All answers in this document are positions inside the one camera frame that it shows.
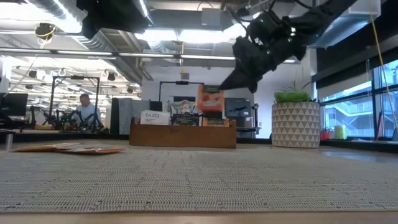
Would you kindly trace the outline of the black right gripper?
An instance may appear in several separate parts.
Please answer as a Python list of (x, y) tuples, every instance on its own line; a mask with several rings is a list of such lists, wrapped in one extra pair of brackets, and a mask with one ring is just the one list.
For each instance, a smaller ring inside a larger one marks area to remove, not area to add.
[(293, 56), (302, 60), (306, 51), (307, 46), (295, 37), (283, 37), (267, 45), (257, 45), (245, 37), (238, 37), (233, 45), (235, 68), (219, 85), (219, 89), (247, 88), (255, 93), (263, 74), (274, 71), (278, 65)]

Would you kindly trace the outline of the black purple tea bag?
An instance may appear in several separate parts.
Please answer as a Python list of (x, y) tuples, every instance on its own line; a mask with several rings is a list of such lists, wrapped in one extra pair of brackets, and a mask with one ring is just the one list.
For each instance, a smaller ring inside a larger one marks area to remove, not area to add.
[(173, 126), (199, 126), (200, 117), (190, 113), (174, 114), (171, 117), (171, 123)]

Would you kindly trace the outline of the plain orange tea bag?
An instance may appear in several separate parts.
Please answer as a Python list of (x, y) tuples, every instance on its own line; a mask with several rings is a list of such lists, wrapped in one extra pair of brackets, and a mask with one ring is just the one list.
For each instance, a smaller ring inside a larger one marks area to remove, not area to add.
[(77, 142), (73, 143), (59, 143), (59, 144), (47, 144), (39, 146), (29, 146), (20, 149), (15, 149), (13, 152), (53, 152), (59, 149), (68, 149), (71, 146), (78, 145)]

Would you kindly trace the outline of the black cabinet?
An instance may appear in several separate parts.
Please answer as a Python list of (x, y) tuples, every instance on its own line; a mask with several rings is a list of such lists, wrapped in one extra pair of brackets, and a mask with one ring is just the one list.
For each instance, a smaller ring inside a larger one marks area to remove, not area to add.
[(259, 133), (257, 103), (251, 104), (245, 98), (226, 98), (224, 115), (229, 120), (235, 120), (237, 127), (237, 138), (255, 139)]

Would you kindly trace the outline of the colourful patterned cloth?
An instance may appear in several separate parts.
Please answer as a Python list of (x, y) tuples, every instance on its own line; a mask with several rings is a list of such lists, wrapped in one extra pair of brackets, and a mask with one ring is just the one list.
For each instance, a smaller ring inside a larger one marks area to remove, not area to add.
[(176, 102), (168, 101), (164, 111), (168, 112), (171, 118), (178, 118), (183, 115), (198, 115), (201, 113), (201, 111), (197, 109), (196, 103), (188, 100)]

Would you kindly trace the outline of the succulent in white patterned pot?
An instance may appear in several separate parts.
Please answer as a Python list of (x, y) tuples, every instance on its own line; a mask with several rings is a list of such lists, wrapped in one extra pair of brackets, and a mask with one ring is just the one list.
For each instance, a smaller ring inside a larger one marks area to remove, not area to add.
[(293, 81), (274, 93), (272, 145), (290, 148), (318, 148), (320, 145), (320, 104)]

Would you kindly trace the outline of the grey woven placemat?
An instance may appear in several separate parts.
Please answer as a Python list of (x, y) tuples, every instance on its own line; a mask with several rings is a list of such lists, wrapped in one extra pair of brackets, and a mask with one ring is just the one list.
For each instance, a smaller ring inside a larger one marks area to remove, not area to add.
[(0, 152), (0, 213), (398, 211), (398, 164), (272, 147)]

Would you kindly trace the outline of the yellow-green cylinder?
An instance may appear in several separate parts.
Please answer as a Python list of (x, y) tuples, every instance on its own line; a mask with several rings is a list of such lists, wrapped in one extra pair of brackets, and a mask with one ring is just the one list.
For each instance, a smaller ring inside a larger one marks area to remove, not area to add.
[(345, 125), (337, 125), (334, 128), (335, 131), (335, 139), (345, 140), (347, 139), (347, 131)]

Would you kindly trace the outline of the grey partition panel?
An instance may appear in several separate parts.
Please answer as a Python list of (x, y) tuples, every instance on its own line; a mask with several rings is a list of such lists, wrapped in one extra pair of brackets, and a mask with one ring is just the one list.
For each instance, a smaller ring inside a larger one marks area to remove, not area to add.
[(149, 101), (113, 98), (111, 101), (110, 133), (128, 135), (130, 133), (131, 120), (140, 118), (141, 112), (149, 110), (149, 108)]

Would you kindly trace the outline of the long ceiling light strip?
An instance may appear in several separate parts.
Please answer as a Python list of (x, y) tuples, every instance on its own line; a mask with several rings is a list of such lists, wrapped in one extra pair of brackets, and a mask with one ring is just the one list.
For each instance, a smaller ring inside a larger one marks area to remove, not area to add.
[(136, 57), (136, 58), (166, 58), (166, 59), (189, 59), (189, 60), (222, 60), (233, 61), (234, 57), (214, 55), (186, 55), (186, 54), (153, 54), (136, 52), (94, 52), (80, 50), (55, 50), (55, 49), (22, 49), (0, 47), (2, 53), (19, 54), (49, 54), (49, 55), (74, 55), (87, 57)]

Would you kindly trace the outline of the background black robot arms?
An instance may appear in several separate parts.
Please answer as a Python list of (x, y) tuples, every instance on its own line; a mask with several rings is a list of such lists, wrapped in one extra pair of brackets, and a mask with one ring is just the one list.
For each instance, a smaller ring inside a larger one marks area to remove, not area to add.
[(102, 131), (104, 125), (99, 120), (98, 114), (94, 113), (87, 118), (82, 116), (81, 111), (73, 110), (70, 113), (56, 110), (55, 115), (49, 115), (41, 107), (29, 107), (30, 118), (28, 128), (57, 130), (61, 132), (87, 132)]

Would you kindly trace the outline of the black background table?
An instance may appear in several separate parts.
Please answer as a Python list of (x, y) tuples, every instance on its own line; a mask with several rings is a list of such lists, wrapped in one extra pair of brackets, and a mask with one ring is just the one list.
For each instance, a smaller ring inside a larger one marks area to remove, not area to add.
[(128, 140), (129, 135), (118, 134), (99, 134), (99, 133), (56, 133), (56, 132), (36, 132), (20, 133), (14, 131), (0, 131), (0, 144), (5, 144), (7, 134), (12, 134), (13, 142), (42, 142), (42, 141), (61, 141), (76, 139), (105, 139), (105, 140)]

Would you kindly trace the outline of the black computer monitor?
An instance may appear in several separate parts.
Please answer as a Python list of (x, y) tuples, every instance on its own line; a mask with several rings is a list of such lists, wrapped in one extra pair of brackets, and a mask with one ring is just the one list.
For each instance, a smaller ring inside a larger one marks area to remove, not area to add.
[(5, 116), (25, 116), (27, 93), (0, 93), (0, 113)]

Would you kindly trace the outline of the silver ventilation duct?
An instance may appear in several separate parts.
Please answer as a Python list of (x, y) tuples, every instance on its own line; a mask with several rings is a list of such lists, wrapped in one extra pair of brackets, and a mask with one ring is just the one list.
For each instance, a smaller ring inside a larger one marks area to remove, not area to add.
[[(50, 14), (54, 22), (62, 31), (78, 34), (81, 31), (82, 22), (86, 16), (76, 7), (76, 0), (26, 0), (26, 2), (43, 12)], [(73, 37), (77, 42), (90, 51), (115, 52), (116, 47), (99, 31), (92, 39), (87, 39), (82, 34)], [(116, 60), (106, 60), (114, 65), (128, 81), (141, 84), (142, 76), (133, 65), (128, 65), (125, 60), (117, 57)]]

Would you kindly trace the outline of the grey metal post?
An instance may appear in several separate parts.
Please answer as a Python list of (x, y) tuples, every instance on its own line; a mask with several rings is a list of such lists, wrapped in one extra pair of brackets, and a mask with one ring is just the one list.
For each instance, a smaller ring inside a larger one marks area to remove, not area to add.
[(6, 132), (5, 150), (10, 151), (12, 149), (14, 135), (15, 135), (14, 131)]

